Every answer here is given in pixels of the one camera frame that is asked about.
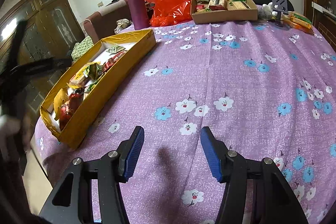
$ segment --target brown cardboard box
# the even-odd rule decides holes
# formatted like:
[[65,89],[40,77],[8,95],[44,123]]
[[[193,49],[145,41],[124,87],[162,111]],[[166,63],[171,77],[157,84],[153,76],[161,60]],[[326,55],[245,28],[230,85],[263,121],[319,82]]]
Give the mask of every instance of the brown cardboard box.
[[204,13],[196,13],[197,1],[191,0],[191,15],[196,24],[214,23],[233,20],[257,20],[258,10],[253,0],[246,0],[246,4],[250,9],[235,9],[226,2],[227,10],[210,11]]

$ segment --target yellow box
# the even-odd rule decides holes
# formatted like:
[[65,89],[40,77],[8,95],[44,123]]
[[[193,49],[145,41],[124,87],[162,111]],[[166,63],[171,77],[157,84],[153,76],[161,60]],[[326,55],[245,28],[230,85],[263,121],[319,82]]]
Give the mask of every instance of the yellow box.
[[[75,73],[86,63],[92,61],[105,48],[105,43],[134,43],[133,47],[125,53],[100,79],[95,88],[83,100],[82,104],[73,114],[65,128],[60,132],[55,126],[51,116],[53,101],[59,90],[65,86]],[[117,90],[118,86],[130,73],[131,69],[154,47],[156,40],[153,30],[140,30],[117,34],[103,38],[79,58],[58,80],[47,97],[44,99],[40,114],[46,127],[62,143],[76,149],[86,135],[89,126],[94,122],[105,103]]]

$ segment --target purple thermos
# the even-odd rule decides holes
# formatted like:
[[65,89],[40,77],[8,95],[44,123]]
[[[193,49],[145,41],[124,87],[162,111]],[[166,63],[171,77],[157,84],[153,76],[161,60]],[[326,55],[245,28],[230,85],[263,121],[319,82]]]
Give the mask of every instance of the purple thermos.
[[131,12],[134,30],[149,27],[149,19],[146,11],[145,0],[127,0]]

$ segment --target metal screw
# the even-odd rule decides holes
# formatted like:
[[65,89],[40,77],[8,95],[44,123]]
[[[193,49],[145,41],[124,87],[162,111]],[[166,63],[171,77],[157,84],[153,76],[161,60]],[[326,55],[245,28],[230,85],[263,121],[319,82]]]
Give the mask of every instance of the metal screw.
[[114,158],[114,157],[118,156],[118,152],[113,150],[113,151],[110,151],[108,155],[109,155],[110,158]]
[[270,158],[264,158],[264,162],[265,162],[266,164],[271,164],[271,163],[273,162],[273,160],[270,159]]
[[228,154],[230,157],[235,157],[235,156],[238,155],[238,153],[237,153],[236,151],[234,151],[234,150],[230,150],[230,151],[228,151],[227,154]]
[[72,163],[73,165],[77,165],[77,164],[80,164],[82,162],[82,160],[80,158],[75,158]]

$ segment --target cloth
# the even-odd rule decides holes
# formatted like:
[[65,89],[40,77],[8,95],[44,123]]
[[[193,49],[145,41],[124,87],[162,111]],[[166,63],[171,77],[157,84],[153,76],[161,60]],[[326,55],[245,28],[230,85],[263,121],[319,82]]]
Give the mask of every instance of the cloth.
[[[38,121],[49,179],[55,183],[75,157],[93,160],[116,149],[140,125],[145,142],[134,176],[121,185],[130,223],[214,223],[225,185],[212,177],[200,144],[200,129],[209,126],[243,157],[274,159],[309,223],[319,223],[336,197],[336,54],[314,31],[248,21],[154,28],[157,46],[78,150],[58,144]],[[99,219],[96,186],[93,192]]]
[[117,27],[114,29],[114,33],[118,34],[120,31],[126,29],[130,25],[132,25],[132,22],[126,18],[117,20]]
[[91,37],[88,35],[83,39],[82,42],[75,44],[71,53],[72,60],[77,61],[91,47],[93,47],[93,41]]

